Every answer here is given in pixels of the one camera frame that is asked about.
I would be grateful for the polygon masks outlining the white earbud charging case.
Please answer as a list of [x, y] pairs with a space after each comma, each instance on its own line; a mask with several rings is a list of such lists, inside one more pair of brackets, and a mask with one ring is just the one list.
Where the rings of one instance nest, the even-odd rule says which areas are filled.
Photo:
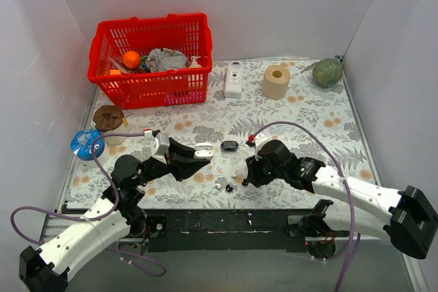
[[210, 143], [197, 143], [194, 146], [194, 158], [212, 159], [214, 156], [214, 146]]

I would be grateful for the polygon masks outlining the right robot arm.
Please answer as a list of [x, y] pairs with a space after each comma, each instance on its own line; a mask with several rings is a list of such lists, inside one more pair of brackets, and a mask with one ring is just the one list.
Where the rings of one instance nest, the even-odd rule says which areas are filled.
[[425, 259], [437, 234], [437, 212], [420, 189], [404, 191], [343, 178], [335, 168], [311, 157], [297, 157], [279, 140], [250, 136], [247, 145], [255, 154], [246, 159], [244, 184], [256, 188], [275, 179], [322, 199], [297, 226], [304, 236], [329, 231], [356, 233], [390, 241], [407, 256]]

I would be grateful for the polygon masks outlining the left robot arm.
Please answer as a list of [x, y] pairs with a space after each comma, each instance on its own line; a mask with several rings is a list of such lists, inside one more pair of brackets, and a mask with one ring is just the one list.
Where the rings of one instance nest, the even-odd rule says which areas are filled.
[[148, 131], [151, 157], [119, 157], [110, 175], [110, 187], [66, 230], [37, 248], [20, 254], [19, 278], [30, 291], [65, 291], [71, 278], [96, 255], [119, 239], [141, 237], [147, 230], [147, 214], [138, 203], [142, 186], [167, 174], [176, 181], [195, 175], [210, 164], [213, 146], [184, 146], [165, 133]]

